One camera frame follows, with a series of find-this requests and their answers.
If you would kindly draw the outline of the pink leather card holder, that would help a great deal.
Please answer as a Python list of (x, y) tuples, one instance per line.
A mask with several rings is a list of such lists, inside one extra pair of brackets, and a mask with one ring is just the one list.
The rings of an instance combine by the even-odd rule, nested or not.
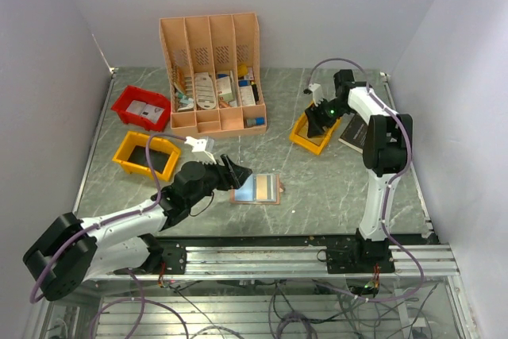
[(283, 192), (279, 174), (253, 174), (239, 189), (231, 190), (229, 201), (242, 205), (279, 205)]

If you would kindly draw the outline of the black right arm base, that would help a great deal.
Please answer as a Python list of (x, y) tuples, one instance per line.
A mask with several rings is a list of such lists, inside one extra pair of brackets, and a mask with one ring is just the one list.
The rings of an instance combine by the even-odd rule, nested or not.
[(329, 274), (373, 274), (375, 270), (382, 274), (395, 272), (392, 261), (367, 258), (355, 248), (326, 247), (319, 249), (316, 257), (325, 264)]

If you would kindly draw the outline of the card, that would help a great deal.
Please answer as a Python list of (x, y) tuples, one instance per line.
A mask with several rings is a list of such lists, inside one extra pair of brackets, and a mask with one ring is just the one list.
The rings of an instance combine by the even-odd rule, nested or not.
[(260, 202), (274, 202), (275, 195), (275, 176), (262, 175), (256, 176), (256, 201)]

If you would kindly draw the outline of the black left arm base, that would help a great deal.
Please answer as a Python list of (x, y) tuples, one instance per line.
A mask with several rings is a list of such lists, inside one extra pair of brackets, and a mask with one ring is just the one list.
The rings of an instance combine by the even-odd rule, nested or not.
[(176, 241), (159, 241), (151, 234), (134, 237), (121, 245), (120, 265), (114, 268), (135, 269), (142, 274), (182, 275), (187, 266), (187, 251)]

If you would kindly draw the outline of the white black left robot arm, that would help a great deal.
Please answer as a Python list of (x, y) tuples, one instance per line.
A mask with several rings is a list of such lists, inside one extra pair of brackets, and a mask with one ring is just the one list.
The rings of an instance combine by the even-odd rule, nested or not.
[(155, 233), (178, 225), (215, 191), (241, 188), (251, 175), (227, 155), (219, 164), (189, 161), (170, 185), (135, 207), (96, 218), (60, 215), (23, 256), (36, 281), (30, 301), (59, 300), (96, 275), (122, 268), (155, 272), (163, 253)]

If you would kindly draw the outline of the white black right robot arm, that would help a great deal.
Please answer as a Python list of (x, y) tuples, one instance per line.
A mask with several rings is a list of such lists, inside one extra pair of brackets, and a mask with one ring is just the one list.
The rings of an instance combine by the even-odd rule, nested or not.
[(335, 98), (331, 100), (317, 83), (304, 90), (313, 98), (305, 109), (307, 136), (324, 136), (345, 114), (355, 114), (367, 124), (362, 158), (368, 170), (368, 197), (359, 232), (365, 240), (384, 241), (389, 236), (394, 190), (412, 160), (413, 119), (390, 108), (367, 82), (354, 81), (351, 70), (338, 71), (334, 85)]

